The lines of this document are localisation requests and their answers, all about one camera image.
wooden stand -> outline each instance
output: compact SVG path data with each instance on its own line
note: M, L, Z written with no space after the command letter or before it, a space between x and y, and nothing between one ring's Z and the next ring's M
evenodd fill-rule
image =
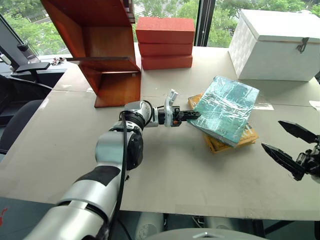
M132 26L121 0L41 0L97 95L96 108L140 100Z

white box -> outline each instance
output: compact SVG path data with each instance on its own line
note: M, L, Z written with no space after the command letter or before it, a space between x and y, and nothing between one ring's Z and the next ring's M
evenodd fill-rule
M303 38L307 43L300 53ZM242 10L229 53L240 80L310 81L320 71L320 18Z

white table surface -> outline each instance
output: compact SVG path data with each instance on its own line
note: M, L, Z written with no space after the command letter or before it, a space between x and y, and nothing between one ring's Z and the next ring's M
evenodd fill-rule
M203 92L215 75L236 79L227 49L194 47L190 69L143 71L141 99L163 105L173 88L180 93L176 104L189 109L188 97ZM146 128L143 161L129 173L121 209L320 220L320 184L308 175L293 180L261 147L266 142L294 158L310 147L277 121L289 120L320 133L320 113L309 105L309 100L320 100L320 86L315 79L250 84L260 86L259 100L274 108L252 112L249 121L260 136L256 144L212 154L203 134L188 123ZM122 110L95 109L95 98L76 65L62 76L0 163L1 197L55 203L95 167L98 137Z

stacked red bricks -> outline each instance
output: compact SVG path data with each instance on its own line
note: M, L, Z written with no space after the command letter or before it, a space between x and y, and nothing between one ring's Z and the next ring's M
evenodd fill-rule
M144 70L191 67L193 19L140 17L135 32Z

teal book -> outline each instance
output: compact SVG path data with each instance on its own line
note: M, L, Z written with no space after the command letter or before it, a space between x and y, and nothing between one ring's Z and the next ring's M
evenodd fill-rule
M247 125L259 90L216 76L194 110L201 113L190 124L221 142L235 147Z

